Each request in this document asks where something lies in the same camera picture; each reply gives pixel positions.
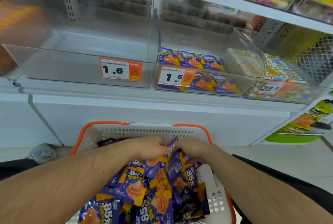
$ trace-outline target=floor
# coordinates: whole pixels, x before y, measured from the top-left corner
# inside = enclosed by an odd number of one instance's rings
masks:
[[[333,193],[333,152],[322,140],[304,146],[258,145],[222,149]],[[0,162],[24,158],[30,150],[31,148],[0,148]],[[70,150],[69,147],[57,148],[58,158],[67,156]]]

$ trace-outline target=hand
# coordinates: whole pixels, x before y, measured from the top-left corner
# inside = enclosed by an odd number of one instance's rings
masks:
[[[154,160],[162,155],[170,153],[169,148],[165,147],[161,138],[157,136],[127,139],[122,141],[129,154],[129,161]]]
[[[184,137],[176,143],[175,149],[182,150],[186,155],[193,159],[197,159],[200,163],[206,163],[205,154],[209,153],[209,149],[214,147],[195,137]]]

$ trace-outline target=qr code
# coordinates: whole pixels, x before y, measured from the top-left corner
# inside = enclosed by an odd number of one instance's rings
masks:
[[[193,75],[192,74],[185,74],[183,77],[184,82],[190,82],[192,80]]]
[[[131,68],[131,76],[140,77],[140,69],[136,67]]]

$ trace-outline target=shoe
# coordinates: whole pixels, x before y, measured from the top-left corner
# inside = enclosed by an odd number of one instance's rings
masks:
[[[51,145],[43,143],[34,147],[26,159],[35,160],[38,164],[45,164],[55,160],[56,156],[56,151]]]

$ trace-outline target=white plastic basket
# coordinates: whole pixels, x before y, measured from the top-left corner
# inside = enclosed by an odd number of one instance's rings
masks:
[[[164,143],[171,141],[176,134],[194,136],[202,141],[213,144],[210,133],[199,125],[190,124],[148,124],[132,123],[130,121],[96,121],[85,125],[70,155],[76,152],[97,148],[97,142],[107,138],[139,138],[149,135],[159,136]],[[235,224],[236,216],[230,195],[225,191],[210,167],[205,164],[198,168],[198,179],[205,182],[210,215],[197,223],[206,224]],[[76,224],[77,213],[67,224]]]

